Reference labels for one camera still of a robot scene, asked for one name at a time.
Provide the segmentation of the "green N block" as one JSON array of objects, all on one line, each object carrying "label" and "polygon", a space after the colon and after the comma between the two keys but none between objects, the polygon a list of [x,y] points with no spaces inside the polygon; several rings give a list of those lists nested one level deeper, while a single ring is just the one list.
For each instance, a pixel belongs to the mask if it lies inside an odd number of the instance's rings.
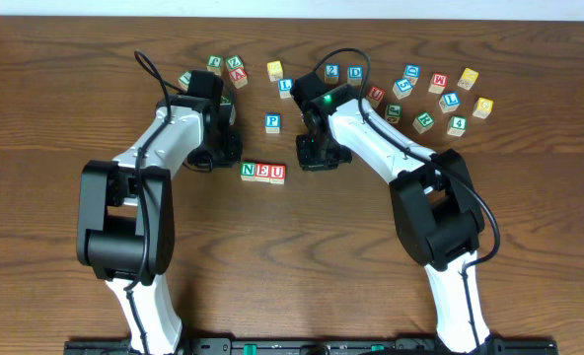
[{"label": "green N block", "polygon": [[246,181],[255,181],[256,180],[256,163],[242,162],[241,179],[246,180]]}]

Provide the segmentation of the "red E block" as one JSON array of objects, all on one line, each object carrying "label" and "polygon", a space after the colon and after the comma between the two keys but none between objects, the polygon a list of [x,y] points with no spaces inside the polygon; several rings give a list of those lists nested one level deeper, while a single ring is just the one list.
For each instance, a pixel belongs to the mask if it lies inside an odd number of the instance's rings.
[{"label": "red E block", "polygon": [[255,180],[261,182],[270,182],[270,164],[257,163],[255,165]]}]

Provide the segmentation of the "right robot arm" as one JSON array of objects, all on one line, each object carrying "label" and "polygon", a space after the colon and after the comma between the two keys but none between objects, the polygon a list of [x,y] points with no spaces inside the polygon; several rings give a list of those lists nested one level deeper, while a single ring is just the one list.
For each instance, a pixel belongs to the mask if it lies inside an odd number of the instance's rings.
[{"label": "right robot arm", "polygon": [[453,353],[483,347],[490,332],[475,267],[485,208],[464,159],[408,139],[348,84],[331,89],[311,72],[293,82],[291,96],[308,129],[296,139],[300,167],[333,170],[362,158],[388,184],[400,243],[428,276],[438,339]]}]

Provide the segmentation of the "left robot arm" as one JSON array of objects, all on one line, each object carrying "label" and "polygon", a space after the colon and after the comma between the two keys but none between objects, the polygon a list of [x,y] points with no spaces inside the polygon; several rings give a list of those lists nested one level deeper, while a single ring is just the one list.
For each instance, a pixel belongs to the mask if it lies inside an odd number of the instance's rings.
[{"label": "left robot arm", "polygon": [[175,247],[172,180],[184,165],[206,173],[238,163],[242,142],[220,76],[196,70],[185,91],[165,94],[149,128],[110,161],[81,173],[76,254],[116,295],[125,340],[68,341],[67,354],[175,354],[183,322],[166,272]]}]

